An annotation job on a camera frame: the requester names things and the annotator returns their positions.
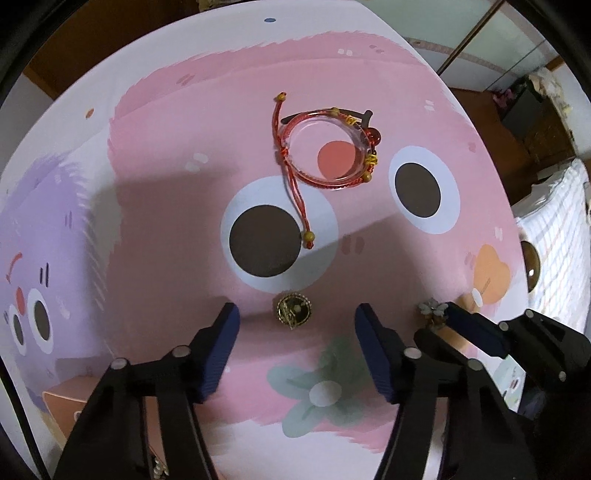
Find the cartoon monster tablecloth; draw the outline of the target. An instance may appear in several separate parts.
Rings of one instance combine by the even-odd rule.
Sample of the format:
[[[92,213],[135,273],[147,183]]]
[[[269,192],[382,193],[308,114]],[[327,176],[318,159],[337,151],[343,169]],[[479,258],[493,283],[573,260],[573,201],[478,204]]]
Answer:
[[[290,330],[276,301],[311,301]],[[157,360],[240,312],[197,415],[228,479],[370,479],[397,409],[353,330],[410,342],[418,304],[526,306],[491,157],[431,67],[355,1],[259,1],[119,50],[34,124],[1,177],[1,341],[42,447],[43,393]]]

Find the dark nightstand cabinet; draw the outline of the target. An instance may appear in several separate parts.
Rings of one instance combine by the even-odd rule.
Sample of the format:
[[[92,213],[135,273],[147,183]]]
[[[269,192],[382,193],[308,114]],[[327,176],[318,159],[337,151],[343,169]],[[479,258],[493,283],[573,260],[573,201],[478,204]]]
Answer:
[[[502,124],[525,148],[537,170],[577,157],[574,137],[552,100],[538,93],[527,77],[516,80],[504,92],[499,106]]]

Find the light blue wardrobe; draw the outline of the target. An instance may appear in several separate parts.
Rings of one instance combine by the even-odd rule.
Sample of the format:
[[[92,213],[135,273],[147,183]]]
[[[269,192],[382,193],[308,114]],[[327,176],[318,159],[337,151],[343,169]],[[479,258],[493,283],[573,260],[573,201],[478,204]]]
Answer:
[[[370,0],[363,5],[454,89],[502,91],[558,57],[508,1]]]

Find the grey flower earring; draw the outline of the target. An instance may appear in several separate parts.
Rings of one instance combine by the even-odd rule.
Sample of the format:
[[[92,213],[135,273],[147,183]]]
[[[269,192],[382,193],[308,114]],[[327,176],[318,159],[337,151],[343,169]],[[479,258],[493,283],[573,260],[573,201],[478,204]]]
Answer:
[[[446,310],[449,304],[431,298],[418,304],[420,314],[427,320],[428,327],[440,329],[446,323]]]

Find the pink plastic tray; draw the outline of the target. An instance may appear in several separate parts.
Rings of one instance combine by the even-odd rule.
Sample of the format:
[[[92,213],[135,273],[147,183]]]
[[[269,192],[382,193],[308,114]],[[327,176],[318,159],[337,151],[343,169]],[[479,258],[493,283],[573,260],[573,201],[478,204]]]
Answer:
[[[43,400],[57,424],[71,424],[64,433],[64,453],[105,454],[119,466],[130,467],[137,477],[148,468],[155,479],[167,479],[157,399],[141,397],[135,390],[119,390],[106,381],[96,382],[80,400],[60,391],[70,382],[43,393]]]

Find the checkered bed sheet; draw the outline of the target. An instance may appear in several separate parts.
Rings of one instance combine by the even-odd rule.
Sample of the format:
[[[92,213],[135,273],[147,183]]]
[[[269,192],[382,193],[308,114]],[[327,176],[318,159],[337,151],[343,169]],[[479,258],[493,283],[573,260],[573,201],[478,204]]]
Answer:
[[[512,206],[520,238],[541,267],[529,307],[583,333],[590,309],[590,180],[573,160]]]

